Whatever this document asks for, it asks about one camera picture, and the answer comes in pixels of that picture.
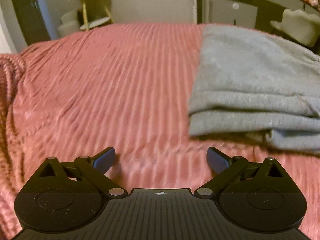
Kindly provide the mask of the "grey sweatpants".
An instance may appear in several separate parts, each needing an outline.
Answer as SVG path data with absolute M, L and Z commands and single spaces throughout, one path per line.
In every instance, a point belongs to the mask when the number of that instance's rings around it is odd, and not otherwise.
M 188 114 L 191 137 L 240 133 L 318 153 L 319 56 L 278 36 L 206 25 Z

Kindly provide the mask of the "pink ribbed bedspread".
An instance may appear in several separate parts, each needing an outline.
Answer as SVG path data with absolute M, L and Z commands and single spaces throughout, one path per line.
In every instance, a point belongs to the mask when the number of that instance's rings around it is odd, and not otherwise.
M 132 188 L 196 189 L 212 177 L 211 146 L 252 162 L 278 159 L 308 202 L 300 229 L 319 239 L 319 157 L 232 140 L 193 140 L 188 100 L 202 25 L 113 24 L 1 55 L 1 239 L 21 227 L 20 189 L 44 159 L 112 146 L 108 177 Z

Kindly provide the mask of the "yellow two-tier side table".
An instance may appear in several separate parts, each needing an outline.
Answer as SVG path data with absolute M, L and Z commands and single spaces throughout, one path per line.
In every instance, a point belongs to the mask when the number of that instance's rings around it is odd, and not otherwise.
M 101 25 L 114 24 L 111 15 L 111 0 L 79 0 L 82 8 L 83 25 L 81 31 L 93 29 Z

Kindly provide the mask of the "grey drawer cabinet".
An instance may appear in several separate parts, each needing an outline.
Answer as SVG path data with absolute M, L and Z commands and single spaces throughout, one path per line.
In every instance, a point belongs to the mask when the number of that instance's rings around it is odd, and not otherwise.
M 283 11 L 319 11 L 302 0 L 203 0 L 203 22 L 224 23 L 272 32 L 271 21 L 282 20 Z

